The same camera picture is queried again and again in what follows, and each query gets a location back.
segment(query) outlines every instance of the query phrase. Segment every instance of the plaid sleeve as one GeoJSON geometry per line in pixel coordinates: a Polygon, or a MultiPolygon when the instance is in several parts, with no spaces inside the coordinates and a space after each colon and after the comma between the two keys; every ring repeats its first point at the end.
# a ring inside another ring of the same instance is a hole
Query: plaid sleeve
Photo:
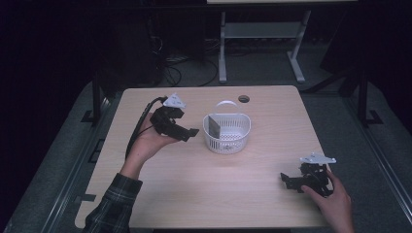
{"type": "Polygon", "coordinates": [[[83,232],[128,232],[131,211],[141,186],[141,181],[117,173],[100,204],[86,217],[83,232]]]}

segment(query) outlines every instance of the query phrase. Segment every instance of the basket handle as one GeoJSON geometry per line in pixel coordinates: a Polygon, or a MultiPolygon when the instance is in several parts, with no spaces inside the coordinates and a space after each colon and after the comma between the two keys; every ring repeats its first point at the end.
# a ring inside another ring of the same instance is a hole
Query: basket handle
{"type": "Polygon", "coordinates": [[[230,101],[230,100],[223,100],[220,103],[218,103],[215,107],[215,114],[218,113],[218,107],[220,107],[222,105],[225,105],[225,104],[234,105],[237,108],[237,113],[236,114],[240,114],[240,110],[241,110],[240,106],[238,106],[235,102],[230,101]]]}

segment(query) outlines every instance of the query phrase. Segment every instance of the white basket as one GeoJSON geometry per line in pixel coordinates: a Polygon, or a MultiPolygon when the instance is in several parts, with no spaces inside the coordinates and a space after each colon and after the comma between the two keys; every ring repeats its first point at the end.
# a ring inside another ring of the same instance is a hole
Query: white basket
{"type": "Polygon", "coordinates": [[[240,113],[237,104],[224,100],[216,105],[214,114],[203,118],[203,129],[205,130],[206,145],[211,151],[221,154],[236,153],[246,146],[251,130],[251,119],[240,113]],[[218,114],[218,107],[224,104],[234,105],[238,113],[218,114]],[[221,127],[220,139],[209,134],[209,117],[221,127]]]}

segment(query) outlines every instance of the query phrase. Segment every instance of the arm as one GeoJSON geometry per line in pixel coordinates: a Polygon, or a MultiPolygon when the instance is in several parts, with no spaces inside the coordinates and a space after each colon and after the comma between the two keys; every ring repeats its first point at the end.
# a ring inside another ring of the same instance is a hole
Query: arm
{"type": "Polygon", "coordinates": [[[128,232],[131,211],[142,186],[139,175],[144,163],[164,146],[178,142],[155,132],[150,122],[151,116],[148,114],[145,118],[141,135],[134,142],[100,204],[87,216],[83,232],[128,232]]]}

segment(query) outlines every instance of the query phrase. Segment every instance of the hand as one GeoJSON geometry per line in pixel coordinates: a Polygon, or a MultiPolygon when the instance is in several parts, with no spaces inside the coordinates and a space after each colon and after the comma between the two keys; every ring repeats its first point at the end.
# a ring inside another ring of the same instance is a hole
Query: hand
{"type": "Polygon", "coordinates": [[[337,177],[330,171],[327,171],[327,175],[333,183],[333,193],[327,198],[306,185],[302,186],[302,190],[319,206],[326,221],[335,232],[355,232],[352,223],[351,197],[337,177]]]}
{"type": "Polygon", "coordinates": [[[120,173],[131,179],[138,180],[143,164],[153,157],[164,146],[179,142],[179,140],[158,134],[152,126],[148,113],[140,127],[140,135],[133,143],[120,173]]]}

